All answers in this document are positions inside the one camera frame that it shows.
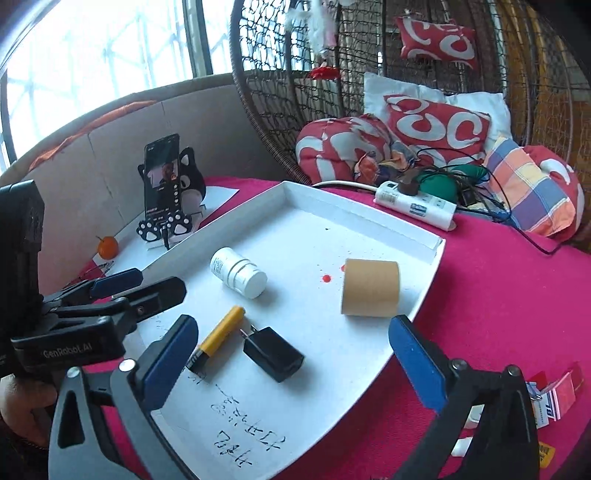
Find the blue gripper pad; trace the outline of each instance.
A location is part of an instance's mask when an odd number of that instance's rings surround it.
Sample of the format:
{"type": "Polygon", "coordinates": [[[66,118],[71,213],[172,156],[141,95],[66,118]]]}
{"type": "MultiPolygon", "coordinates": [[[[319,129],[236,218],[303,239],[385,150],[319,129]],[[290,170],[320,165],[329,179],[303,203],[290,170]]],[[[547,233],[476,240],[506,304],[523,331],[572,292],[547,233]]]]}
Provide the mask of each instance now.
{"type": "Polygon", "coordinates": [[[162,408],[199,338],[197,322],[181,315],[161,340],[153,342],[139,357],[136,385],[144,411],[162,408]]]}
{"type": "Polygon", "coordinates": [[[93,299],[105,299],[130,288],[139,287],[143,280],[144,276],[140,270],[130,268],[110,277],[95,280],[95,284],[89,292],[90,297],[93,299]]]}
{"type": "Polygon", "coordinates": [[[388,339],[394,355],[402,365],[419,400],[427,408],[440,412],[447,403],[446,378],[427,352],[421,339],[406,315],[398,315],[390,321],[388,339]]]}

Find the white cable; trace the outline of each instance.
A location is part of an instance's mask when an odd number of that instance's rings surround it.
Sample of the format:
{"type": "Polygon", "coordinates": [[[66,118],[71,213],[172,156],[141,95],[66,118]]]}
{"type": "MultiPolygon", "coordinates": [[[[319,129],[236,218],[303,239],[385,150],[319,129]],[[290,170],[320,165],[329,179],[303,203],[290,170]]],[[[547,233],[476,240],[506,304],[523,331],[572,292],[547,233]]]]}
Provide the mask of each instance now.
{"type": "Polygon", "coordinates": [[[355,187],[357,189],[364,189],[364,190],[369,190],[370,192],[377,192],[378,188],[377,187],[372,187],[371,185],[366,185],[365,183],[357,183],[356,181],[346,181],[346,180],[327,180],[327,181],[321,181],[320,183],[316,183],[315,185],[312,185],[315,188],[320,188],[320,187],[330,187],[332,185],[341,185],[343,187],[355,187]]]}

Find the white paper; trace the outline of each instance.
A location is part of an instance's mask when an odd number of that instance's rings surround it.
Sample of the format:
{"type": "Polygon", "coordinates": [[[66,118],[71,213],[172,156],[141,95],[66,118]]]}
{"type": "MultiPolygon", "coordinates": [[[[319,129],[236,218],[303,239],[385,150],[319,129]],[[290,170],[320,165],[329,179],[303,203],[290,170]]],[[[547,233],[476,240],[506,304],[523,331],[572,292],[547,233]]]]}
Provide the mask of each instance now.
{"type": "MultiPolygon", "coordinates": [[[[231,199],[237,191],[238,190],[236,189],[229,189],[226,187],[207,187],[205,199],[203,201],[206,207],[203,220],[231,199]]],[[[142,213],[115,235],[115,238],[119,242],[119,255],[115,257],[113,266],[108,271],[107,275],[123,272],[130,268],[144,270],[166,253],[164,245],[161,247],[149,248],[148,243],[144,242],[136,233],[135,230],[138,227],[139,222],[143,219],[144,214],[142,213]]],[[[198,225],[194,225],[194,231],[190,235],[193,235],[198,227],[198,225]]],[[[105,262],[98,254],[94,256],[93,260],[97,265],[105,262]]]]}

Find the bottle cap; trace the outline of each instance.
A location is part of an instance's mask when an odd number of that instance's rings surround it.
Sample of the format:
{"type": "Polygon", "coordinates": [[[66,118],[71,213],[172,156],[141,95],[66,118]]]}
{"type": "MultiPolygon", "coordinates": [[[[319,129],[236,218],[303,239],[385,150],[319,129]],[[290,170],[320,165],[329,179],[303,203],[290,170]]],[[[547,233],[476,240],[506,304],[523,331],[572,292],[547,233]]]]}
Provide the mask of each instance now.
{"type": "Polygon", "coordinates": [[[234,288],[247,299],[257,298],[266,286],[267,274],[253,264],[241,268],[234,279],[234,288]]]}

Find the red cushion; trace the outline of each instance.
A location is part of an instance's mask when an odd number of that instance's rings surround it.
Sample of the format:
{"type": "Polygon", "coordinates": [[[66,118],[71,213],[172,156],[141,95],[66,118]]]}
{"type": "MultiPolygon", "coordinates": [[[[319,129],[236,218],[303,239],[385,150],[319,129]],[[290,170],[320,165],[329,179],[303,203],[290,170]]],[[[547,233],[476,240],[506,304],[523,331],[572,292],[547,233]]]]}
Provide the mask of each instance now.
{"type": "Polygon", "coordinates": [[[471,69],[478,68],[476,34],[471,28],[421,22],[410,17],[396,17],[396,23],[402,37],[402,58],[457,61],[471,69]]]}
{"type": "Polygon", "coordinates": [[[474,163],[469,155],[481,164],[486,157],[488,115],[406,95],[385,95],[384,100],[388,105],[388,127],[411,150],[431,147],[463,152],[427,150],[418,155],[421,164],[444,167],[474,163]]]}
{"type": "Polygon", "coordinates": [[[312,183],[352,181],[353,167],[369,152],[378,161],[390,158],[388,128],[373,115],[310,122],[295,145],[297,162],[312,183]]]}
{"type": "Polygon", "coordinates": [[[535,147],[528,145],[523,147],[523,150],[539,166],[541,171],[548,174],[558,184],[574,205],[577,214],[573,223],[553,236],[555,240],[564,242],[578,230],[585,209],[585,193],[579,183],[577,174],[562,158],[542,145],[536,145],[535,147]]]}

